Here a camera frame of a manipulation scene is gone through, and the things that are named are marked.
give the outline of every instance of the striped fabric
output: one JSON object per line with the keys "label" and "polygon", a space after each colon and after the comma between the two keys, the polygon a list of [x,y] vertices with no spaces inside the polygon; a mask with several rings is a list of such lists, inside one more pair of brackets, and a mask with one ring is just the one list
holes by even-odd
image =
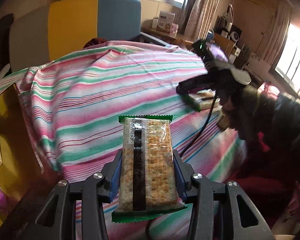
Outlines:
{"label": "striped fabric", "polygon": [[[181,151],[204,124],[206,111],[194,112],[176,93],[179,81],[206,73],[195,54],[176,46],[111,41],[71,53],[47,66],[13,73],[0,82],[0,93],[17,82],[34,149],[44,153],[69,182],[101,171],[122,147],[119,114],[172,114],[173,148]],[[244,143],[232,130],[216,127],[218,111],[184,154],[196,172],[224,180]],[[111,223],[118,200],[104,204],[109,239],[144,239],[146,222]],[[77,238],[81,203],[76,209]],[[191,206],[159,218],[150,232],[155,239],[184,239]]]}

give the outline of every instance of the wooden desk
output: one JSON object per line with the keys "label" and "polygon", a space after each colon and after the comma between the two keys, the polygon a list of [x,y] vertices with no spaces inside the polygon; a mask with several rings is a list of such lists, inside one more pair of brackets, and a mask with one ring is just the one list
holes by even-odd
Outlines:
{"label": "wooden desk", "polygon": [[143,31],[144,33],[153,35],[167,43],[170,43],[173,45],[178,45],[180,47],[189,48],[194,43],[194,41],[186,38],[184,35],[179,34],[179,33],[177,33],[176,35],[170,35],[169,33],[159,32],[156,29],[145,28],[145,27],[142,27],[141,31]]}

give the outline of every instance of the metal screw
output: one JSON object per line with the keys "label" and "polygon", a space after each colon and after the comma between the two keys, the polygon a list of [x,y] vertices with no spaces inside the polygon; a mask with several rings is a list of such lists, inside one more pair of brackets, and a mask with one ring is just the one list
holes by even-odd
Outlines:
{"label": "metal screw", "polygon": [[238,184],[237,184],[235,181],[229,181],[229,182],[228,182],[228,185],[229,185],[230,187],[232,187],[232,186],[236,187]]}
{"label": "metal screw", "polygon": [[60,186],[60,187],[64,187],[65,185],[67,185],[67,181],[66,180],[60,180],[59,182],[58,182],[58,185]]}
{"label": "metal screw", "polygon": [[103,177],[103,174],[101,172],[97,172],[97,173],[93,174],[93,177],[95,179],[101,179]]}
{"label": "metal screw", "polygon": [[194,173],[192,175],[195,179],[202,179],[202,174],[201,173]]}

